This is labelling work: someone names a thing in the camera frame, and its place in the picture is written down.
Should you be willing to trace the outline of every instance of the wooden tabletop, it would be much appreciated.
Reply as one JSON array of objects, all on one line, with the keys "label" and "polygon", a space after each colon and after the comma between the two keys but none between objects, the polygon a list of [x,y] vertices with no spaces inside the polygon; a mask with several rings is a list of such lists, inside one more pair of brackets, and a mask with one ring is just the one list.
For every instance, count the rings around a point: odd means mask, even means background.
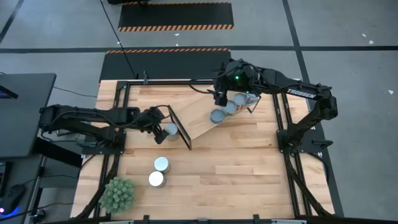
[{"label": "wooden tabletop", "polygon": [[[116,83],[114,80],[101,82],[98,109],[112,108]],[[204,90],[208,86],[196,87]],[[188,86],[132,86],[129,106],[144,110],[169,104],[178,108],[194,94]],[[288,99],[293,121],[297,122],[308,113],[306,101],[295,96]],[[276,130],[270,95],[262,95],[253,114],[243,111],[199,136],[192,151],[181,138],[158,145],[152,134],[126,130],[126,150],[120,159],[118,176],[135,183],[136,201],[130,210],[112,218],[142,220],[143,215],[150,215],[152,220],[251,219],[253,214],[259,214],[260,218],[293,218]],[[165,156],[171,164],[166,186],[161,189],[148,183],[154,160],[159,156]],[[308,188],[324,208],[333,213],[322,163],[306,154],[301,156]],[[102,161],[103,156],[96,156],[80,172],[71,217],[82,211],[98,188]],[[304,213],[302,197],[298,187],[296,189],[300,210]]]}]

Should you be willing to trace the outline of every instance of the black mat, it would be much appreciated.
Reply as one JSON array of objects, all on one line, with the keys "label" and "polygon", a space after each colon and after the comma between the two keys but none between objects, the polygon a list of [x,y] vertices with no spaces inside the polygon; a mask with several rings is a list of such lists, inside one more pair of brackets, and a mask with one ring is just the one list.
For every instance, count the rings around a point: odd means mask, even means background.
[{"label": "black mat", "polygon": [[[150,79],[208,78],[215,68],[228,62],[228,49],[149,49],[127,50],[126,55],[139,78],[145,70]],[[121,50],[106,53],[100,80],[132,80],[130,68]]]},{"label": "black mat", "polygon": [[120,32],[232,29],[232,6],[228,2],[125,3]]}]

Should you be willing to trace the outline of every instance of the gray floor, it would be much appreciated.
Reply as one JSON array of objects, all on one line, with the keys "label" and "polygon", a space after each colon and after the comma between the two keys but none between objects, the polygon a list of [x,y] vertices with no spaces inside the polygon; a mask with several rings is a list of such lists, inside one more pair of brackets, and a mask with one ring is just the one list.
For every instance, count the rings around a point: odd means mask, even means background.
[{"label": "gray floor", "polygon": [[[233,30],[119,36],[125,47],[293,46],[282,0],[230,2]],[[16,3],[0,1],[0,30]],[[289,0],[289,4],[301,46],[398,45],[398,1]],[[116,25],[121,6],[105,6]],[[0,43],[0,49],[117,46],[99,0],[25,0]],[[293,51],[236,50],[232,56],[301,78]],[[339,116],[323,122],[323,127],[326,138],[334,141],[329,151],[345,216],[398,220],[398,52],[304,52],[303,56],[310,80],[332,86],[338,100]],[[104,53],[0,54],[0,71],[54,72],[56,86],[95,95],[103,59]],[[95,99],[54,90],[50,103],[94,107]],[[42,204],[69,200],[73,194],[73,189],[52,189]],[[48,218],[64,220],[69,210],[53,208]]]}]

